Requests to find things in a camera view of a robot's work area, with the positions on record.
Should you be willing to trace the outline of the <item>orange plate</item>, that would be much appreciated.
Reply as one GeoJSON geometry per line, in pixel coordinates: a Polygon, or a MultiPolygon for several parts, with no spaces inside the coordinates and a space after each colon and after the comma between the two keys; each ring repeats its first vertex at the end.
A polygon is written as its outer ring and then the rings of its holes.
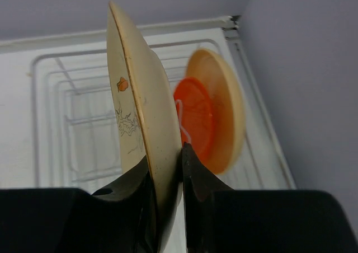
{"type": "Polygon", "coordinates": [[[182,143],[191,144],[200,161],[209,157],[213,145],[213,107],[204,85],[194,77],[181,80],[173,94],[182,143]]]}

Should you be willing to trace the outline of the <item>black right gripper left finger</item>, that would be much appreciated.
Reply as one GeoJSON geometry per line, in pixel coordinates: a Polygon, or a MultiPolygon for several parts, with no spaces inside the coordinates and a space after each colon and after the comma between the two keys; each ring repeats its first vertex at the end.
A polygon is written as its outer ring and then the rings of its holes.
{"type": "Polygon", "coordinates": [[[156,252],[156,228],[146,159],[93,194],[1,191],[2,252],[156,252]]]}

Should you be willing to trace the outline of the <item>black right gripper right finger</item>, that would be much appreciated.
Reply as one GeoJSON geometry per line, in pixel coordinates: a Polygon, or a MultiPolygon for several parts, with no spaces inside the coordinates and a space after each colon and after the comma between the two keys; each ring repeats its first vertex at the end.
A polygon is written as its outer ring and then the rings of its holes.
{"type": "Polygon", "coordinates": [[[235,190],[181,152],[188,252],[356,252],[340,203],[317,190],[235,190]]]}

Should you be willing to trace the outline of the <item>beige bird plate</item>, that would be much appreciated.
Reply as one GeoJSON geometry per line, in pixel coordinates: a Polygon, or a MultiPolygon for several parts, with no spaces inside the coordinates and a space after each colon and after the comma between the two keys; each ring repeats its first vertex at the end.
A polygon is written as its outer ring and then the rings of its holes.
{"type": "Polygon", "coordinates": [[[154,186],[158,251],[163,252],[175,221],[182,143],[176,105],[157,54],[115,3],[107,13],[107,66],[116,112],[123,172],[145,158],[154,186]]]}

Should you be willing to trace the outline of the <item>small beige plate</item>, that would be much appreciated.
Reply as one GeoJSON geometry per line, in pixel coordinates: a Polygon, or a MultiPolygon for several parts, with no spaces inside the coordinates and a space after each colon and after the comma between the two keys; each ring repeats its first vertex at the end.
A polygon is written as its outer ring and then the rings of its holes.
{"type": "Polygon", "coordinates": [[[200,48],[188,61],[186,78],[195,78],[209,95],[213,108],[213,142],[201,162],[212,173],[223,174],[239,159],[246,135],[243,96],[236,72],[218,53],[200,48]]]}

